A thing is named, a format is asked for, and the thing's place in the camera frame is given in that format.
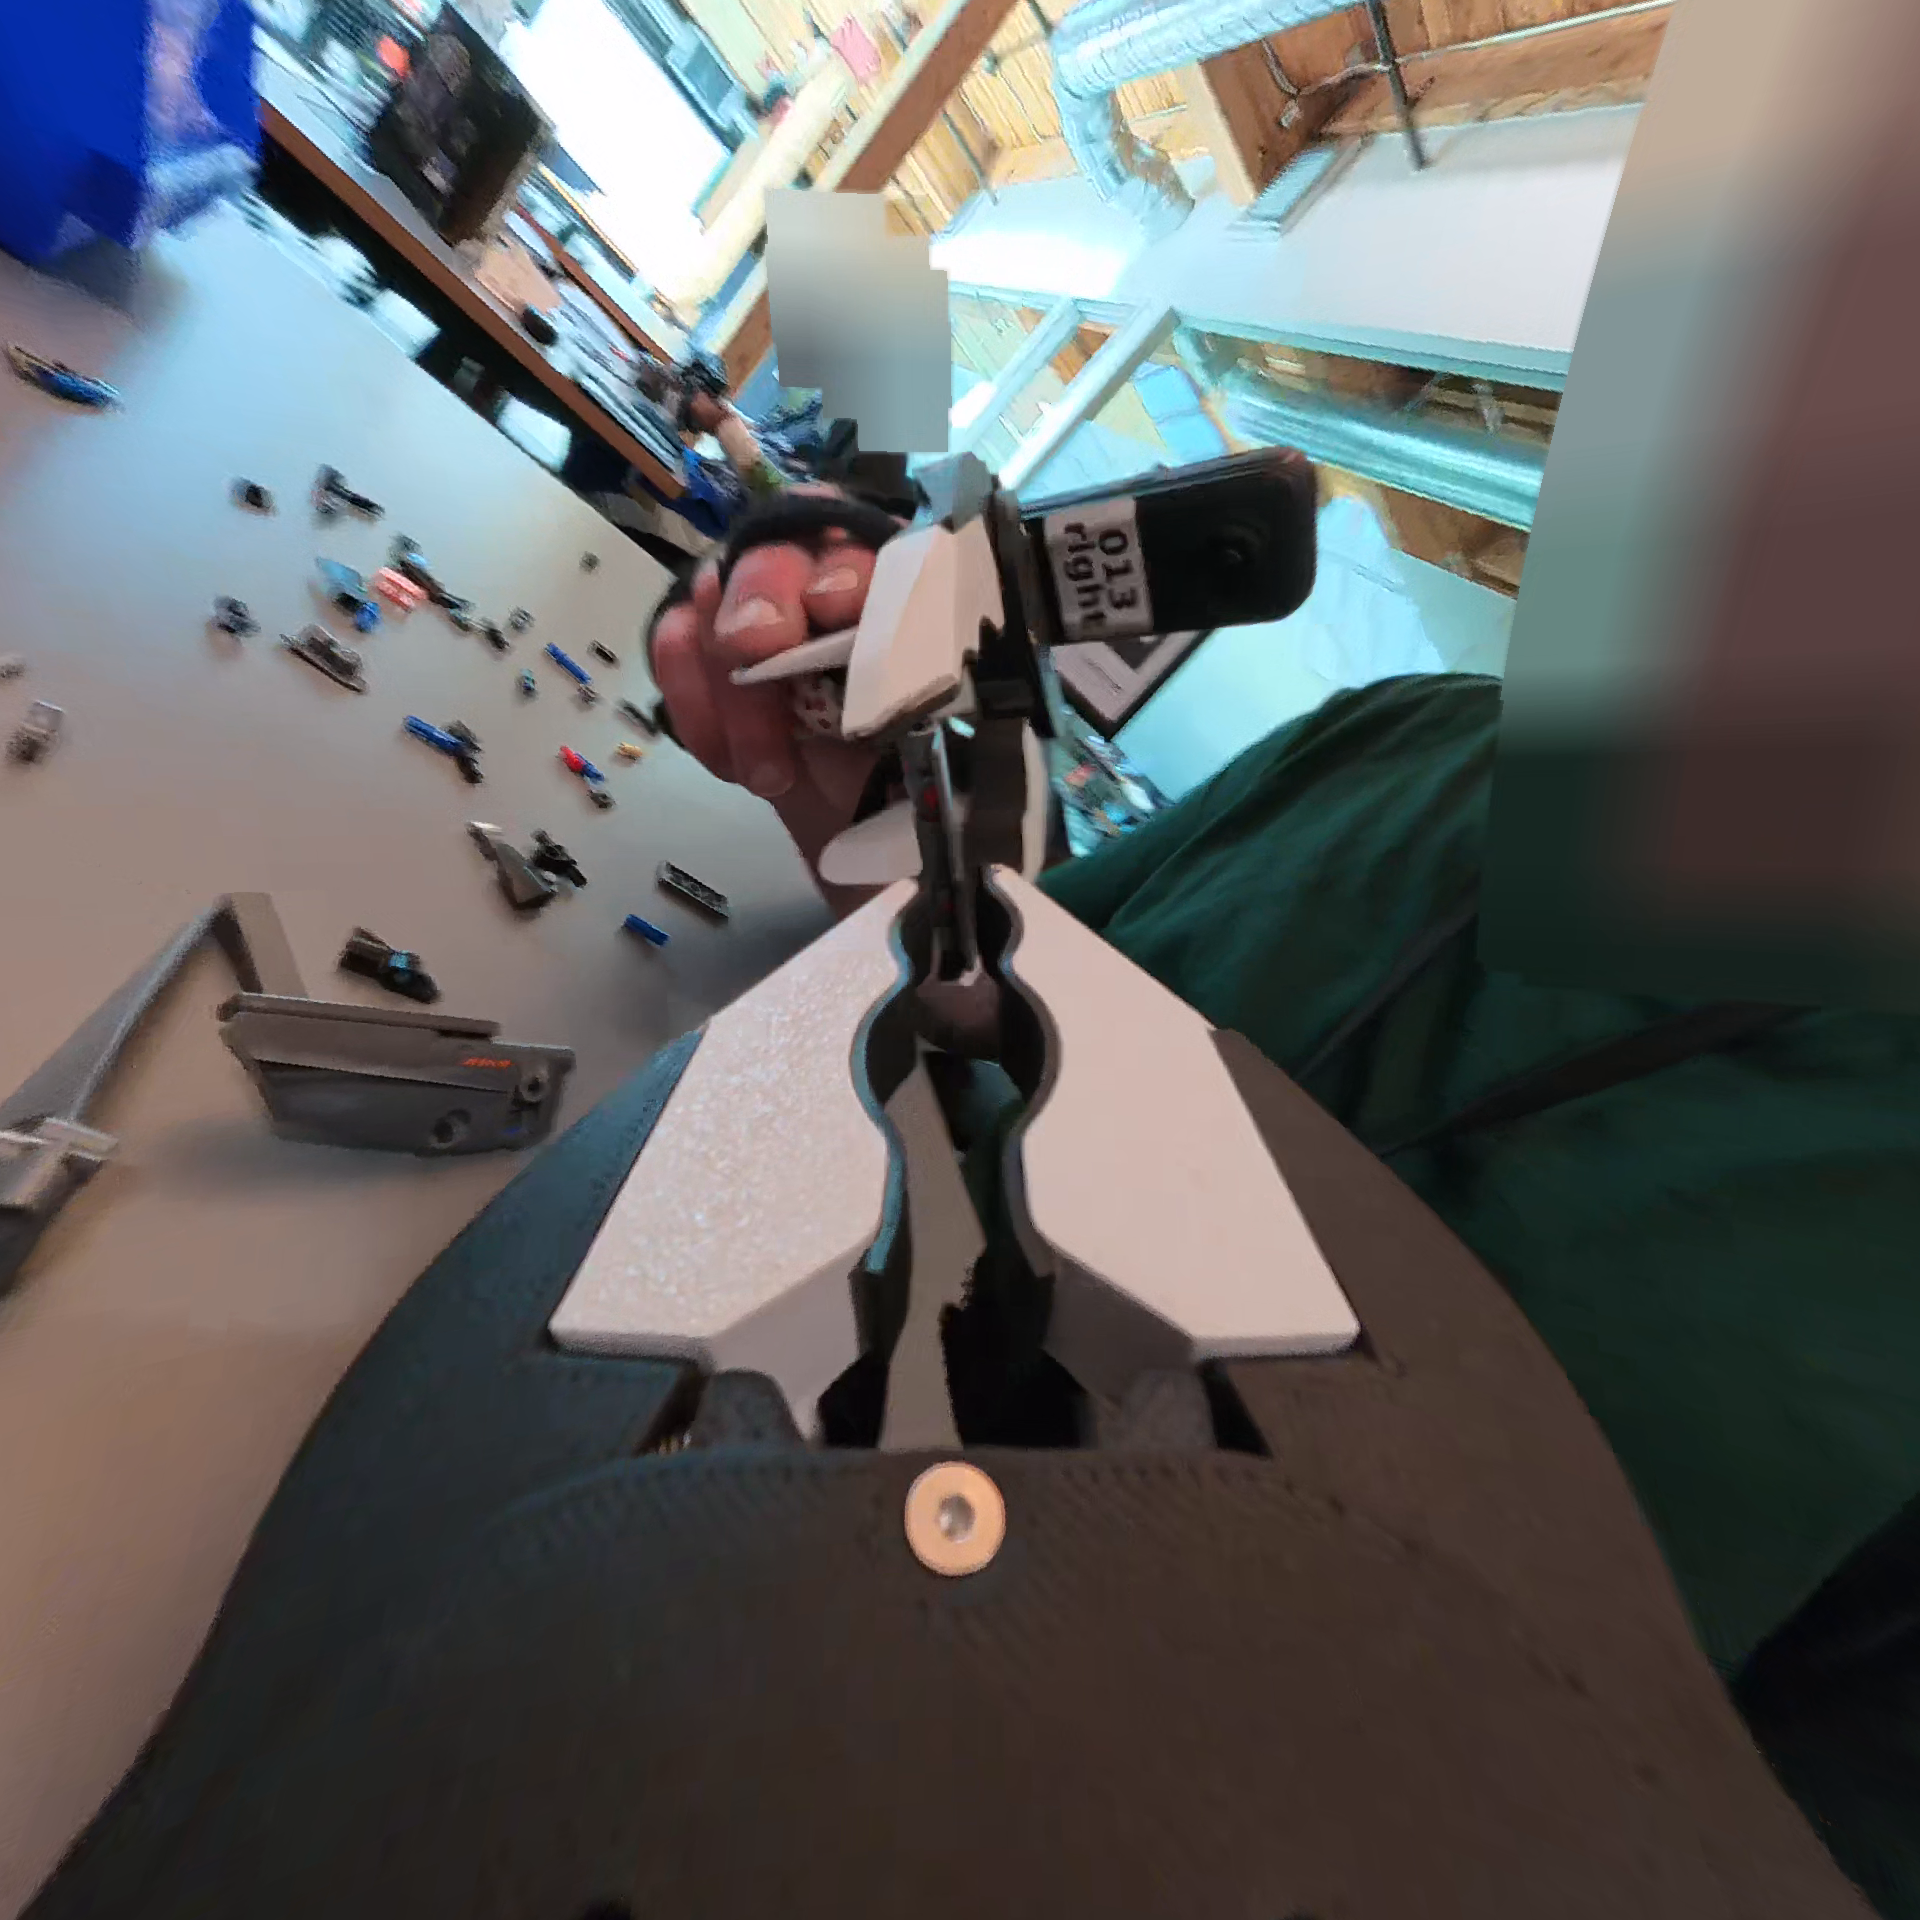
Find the person's right hand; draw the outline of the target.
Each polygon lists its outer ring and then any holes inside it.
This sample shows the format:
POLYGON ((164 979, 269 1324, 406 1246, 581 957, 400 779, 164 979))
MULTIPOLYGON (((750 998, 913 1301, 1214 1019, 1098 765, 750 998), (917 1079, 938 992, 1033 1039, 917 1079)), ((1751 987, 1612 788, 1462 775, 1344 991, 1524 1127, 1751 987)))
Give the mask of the person's right hand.
POLYGON ((836 884, 822 853, 857 823, 878 752, 805 736, 790 692, 736 684, 742 670, 805 640, 854 627, 867 609, 874 544, 844 527, 805 540, 757 541, 733 572, 700 564, 693 584, 661 610, 648 642, 669 733, 724 784, 771 805, 808 875, 836 919, 874 889, 836 884))

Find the scattered loose lego pieces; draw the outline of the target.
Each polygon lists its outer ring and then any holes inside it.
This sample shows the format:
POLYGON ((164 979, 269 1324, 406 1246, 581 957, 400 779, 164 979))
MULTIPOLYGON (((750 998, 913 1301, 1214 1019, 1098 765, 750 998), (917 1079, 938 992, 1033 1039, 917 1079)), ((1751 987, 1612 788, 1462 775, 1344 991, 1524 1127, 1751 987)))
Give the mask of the scattered loose lego pieces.
MULTIPOLYGON (((71 369, 70 362, 40 356, 20 342, 7 342, 4 350, 7 366, 12 377, 37 388, 47 400, 61 405, 76 405, 81 412, 115 412, 118 388, 94 377, 71 369)), ((252 516, 271 516, 279 499, 271 486, 256 485, 252 478, 240 478, 229 486, 232 502, 252 516)), ((361 516, 375 522, 382 507, 353 490, 337 467, 320 467, 310 486, 310 510, 320 522, 333 522, 339 516, 361 516)), ((396 540, 388 564, 364 574, 342 563, 317 559, 320 574, 320 602, 327 610, 339 613, 357 635, 375 635, 382 623, 382 610, 419 610, 434 609, 440 610, 459 631, 478 635, 493 654, 509 650, 514 635, 527 635, 534 613, 514 610, 509 623, 483 621, 473 613, 473 602, 450 593, 446 582, 426 564, 419 541, 396 540)), ((259 635, 259 617, 252 617, 249 605, 237 593, 219 593, 208 610, 208 627, 215 635, 245 640, 259 635)), ((349 692, 365 692, 365 660, 357 646, 349 646, 337 631, 327 623, 300 631, 298 636, 283 640, 298 660, 323 672, 327 684, 342 686, 349 692)), ((573 686, 581 697, 596 692, 590 675, 581 670, 578 660, 565 656, 565 650, 545 646, 541 660, 565 670, 573 686)), ((468 784, 482 784, 482 756, 483 749, 470 736, 470 727, 434 727, 427 721, 406 717, 402 721, 410 737, 433 746, 438 756, 450 758, 468 784)), ((607 775, 597 770, 586 756, 576 749, 558 752, 558 765, 573 779, 578 779, 589 795, 596 810, 611 810, 613 797, 607 795, 607 775)))

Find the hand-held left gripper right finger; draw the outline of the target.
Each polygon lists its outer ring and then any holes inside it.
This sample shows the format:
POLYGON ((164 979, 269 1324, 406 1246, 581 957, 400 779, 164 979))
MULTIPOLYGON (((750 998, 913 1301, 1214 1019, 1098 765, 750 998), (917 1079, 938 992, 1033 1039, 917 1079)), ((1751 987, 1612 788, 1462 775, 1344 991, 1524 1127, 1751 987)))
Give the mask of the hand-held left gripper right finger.
POLYGON ((1344 1354, 1358 1316, 1246 1104, 1212 1021, 1012 869, 1010 1012, 1038 1086, 1010 1151, 1045 1348, 1087 1390, 1234 1357, 1344 1354))

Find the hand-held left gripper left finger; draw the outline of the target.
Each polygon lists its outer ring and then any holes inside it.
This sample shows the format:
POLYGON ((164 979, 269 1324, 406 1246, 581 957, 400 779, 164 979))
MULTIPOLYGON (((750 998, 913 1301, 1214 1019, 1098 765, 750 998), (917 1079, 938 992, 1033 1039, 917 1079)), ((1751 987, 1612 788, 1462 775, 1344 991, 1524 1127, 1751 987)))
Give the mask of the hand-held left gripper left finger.
POLYGON ((867 1044, 913 979, 892 881, 716 1012, 550 1320, 561 1353, 756 1373, 821 1405, 897 1188, 867 1044))

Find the black display box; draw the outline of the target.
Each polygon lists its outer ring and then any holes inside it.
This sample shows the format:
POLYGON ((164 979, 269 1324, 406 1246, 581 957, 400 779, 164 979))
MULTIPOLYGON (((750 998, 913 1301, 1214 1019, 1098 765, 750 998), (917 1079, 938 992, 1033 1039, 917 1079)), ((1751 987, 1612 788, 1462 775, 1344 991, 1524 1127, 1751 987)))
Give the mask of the black display box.
POLYGON ((440 3, 375 116, 365 153, 459 247, 493 235, 551 134, 493 38, 461 3, 440 3))

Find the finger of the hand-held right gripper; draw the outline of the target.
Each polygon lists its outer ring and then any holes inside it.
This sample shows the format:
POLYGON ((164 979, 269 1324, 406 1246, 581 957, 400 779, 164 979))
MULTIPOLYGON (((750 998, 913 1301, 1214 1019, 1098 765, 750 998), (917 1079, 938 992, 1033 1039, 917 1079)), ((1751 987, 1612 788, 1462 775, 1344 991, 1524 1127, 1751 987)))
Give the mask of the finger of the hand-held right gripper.
POLYGON ((878 550, 844 690, 844 737, 881 737, 947 705, 1003 627, 987 522, 927 522, 878 550))
POLYGON ((1053 834, 1055 692, 1033 646, 979 646, 966 752, 966 865, 1043 875, 1053 834))

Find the blue plastic bin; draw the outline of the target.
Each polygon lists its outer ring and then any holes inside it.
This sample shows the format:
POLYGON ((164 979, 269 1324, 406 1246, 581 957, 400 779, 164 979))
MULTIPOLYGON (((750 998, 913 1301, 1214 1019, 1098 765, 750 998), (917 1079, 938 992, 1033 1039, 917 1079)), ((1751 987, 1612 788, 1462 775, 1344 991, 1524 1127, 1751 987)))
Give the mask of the blue plastic bin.
POLYGON ((4 250, 142 250, 259 173, 252 3, 4 3, 4 250))

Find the wooden office desk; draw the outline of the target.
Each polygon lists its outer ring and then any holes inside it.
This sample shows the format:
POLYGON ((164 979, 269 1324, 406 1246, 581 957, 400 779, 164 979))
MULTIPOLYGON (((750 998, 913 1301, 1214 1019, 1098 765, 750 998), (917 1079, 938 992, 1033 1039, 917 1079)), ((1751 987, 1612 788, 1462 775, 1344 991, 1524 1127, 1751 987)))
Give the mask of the wooden office desk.
POLYGON ((259 86, 259 125, 290 162, 298 162, 317 185, 365 221, 400 257, 422 273, 438 298, 478 328, 493 350, 530 377, 569 420, 597 434, 632 467, 637 467, 662 499, 686 492, 679 458, 662 461, 662 445, 637 439, 621 419, 600 409, 521 323, 482 289, 461 265, 427 220, 402 195, 402 191, 361 160, 342 136, 337 136, 315 110, 315 97, 300 89, 271 90, 259 86))

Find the dark tapered lego panel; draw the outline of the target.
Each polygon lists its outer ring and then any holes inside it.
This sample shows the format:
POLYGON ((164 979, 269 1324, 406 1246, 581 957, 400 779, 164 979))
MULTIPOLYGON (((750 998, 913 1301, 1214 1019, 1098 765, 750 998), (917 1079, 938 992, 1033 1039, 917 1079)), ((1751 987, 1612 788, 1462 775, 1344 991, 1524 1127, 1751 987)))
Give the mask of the dark tapered lego panel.
POLYGON ((508 828, 468 819, 468 837, 493 865, 497 892, 515 919, 535 913, 558 897, 558 881, 540 869, 508 828))

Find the grey lego panel assembly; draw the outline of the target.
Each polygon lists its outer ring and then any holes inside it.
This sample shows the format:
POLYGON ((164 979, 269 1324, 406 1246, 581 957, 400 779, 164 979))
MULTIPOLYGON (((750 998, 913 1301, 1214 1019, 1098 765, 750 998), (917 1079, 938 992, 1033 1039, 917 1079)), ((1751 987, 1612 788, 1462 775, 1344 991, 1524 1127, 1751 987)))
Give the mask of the grey lego panel assembly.
POLYGON ((497 1021, 310 996, 229 996, 219 1036, 282 1139, 465 1159, 521 1152, 558 1125, 576 1050, 497 1021))

